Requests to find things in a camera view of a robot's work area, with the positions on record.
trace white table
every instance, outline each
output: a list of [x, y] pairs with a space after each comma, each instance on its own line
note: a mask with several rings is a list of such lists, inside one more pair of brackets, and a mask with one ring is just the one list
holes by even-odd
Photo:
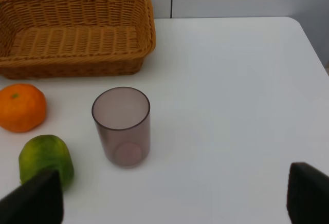
[[[0, 197], [19, 185], [25, 142], [54, 134], [76, 170], [64, 224], [290, 223], [290, 164], [329, 174], [329, 77], [301, 26], [214, 18], [156, 29], [157, 48], [134, 76], [25, 81], [46, 95], [48, 118], [26, 134], [0, 130]], [[91, 116], [116, 86], [151, 101], [151, 152], [131, 170], [106, 160]]]

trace wicker basket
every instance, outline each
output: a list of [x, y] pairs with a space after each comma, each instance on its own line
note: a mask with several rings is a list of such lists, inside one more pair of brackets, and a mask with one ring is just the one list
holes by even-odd
[[0, 0], [0, 74], [134, 74], [155, 48], [151, 0]]

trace clear plastic cup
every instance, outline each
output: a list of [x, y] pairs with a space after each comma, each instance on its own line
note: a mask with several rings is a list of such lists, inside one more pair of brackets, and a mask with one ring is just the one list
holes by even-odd
[[150, 151], [150, 101], [141, 91], [117, 87], [101, 94], [92, 107], [106, 157], [133, 167]]

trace basket rim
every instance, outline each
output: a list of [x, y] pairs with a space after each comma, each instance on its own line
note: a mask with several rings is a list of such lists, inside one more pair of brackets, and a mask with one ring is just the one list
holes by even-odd
[[[0, 0], [0, 4], [18, 2], [18, 1], [33, 1], [33, 0]], [[153, 7], [151, 0], [144, 0], [146, 10], [148, 11], [149, 27], [151, 35], [148, 37], [148, 43], [146, 47], [141, 48], [135, 52], [123, 52], [112, 54], [109, 52], [97, 52], [92, 54], [54, 54], [54, 55], [42, 55], [42, 56], [32, 56], [32, 57], [0, 57], [0, 68], [16, 68], [16, 67], [26, 67], [26, 66], [41, 66], [50, 64], [76, 64], [70, 62], [70, 59], [74, 58], [84, 58], [81, 63], [97, 63], [103, 62], [104, 57], [108, 56], [106, 61], [125, 61], [133, 60], [135, 58], [143, 58], [155, 48], [155, 26], [153, 18]]]

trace green citrus fruit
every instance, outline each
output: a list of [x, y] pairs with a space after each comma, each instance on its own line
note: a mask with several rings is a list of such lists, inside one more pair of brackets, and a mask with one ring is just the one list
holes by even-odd
[[19, 156], [21, 183], [47, 169], [58, 170], [62, 189], [74, 177], [70, 153], [64, 141], [54, 135], [41, 135], [28, 141]]

